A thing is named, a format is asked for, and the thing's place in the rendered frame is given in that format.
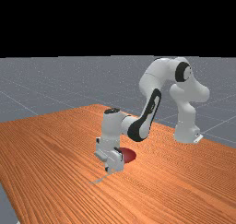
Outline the red plate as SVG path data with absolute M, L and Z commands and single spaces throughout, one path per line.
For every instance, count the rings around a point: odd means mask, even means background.
M 121 147 L 120 150 L 122 151 L 122 154 L 124 156 L 125 163 L 129 163 L 136 159 L 136 153 L 134 152 L 134 150 L 127 147 Z

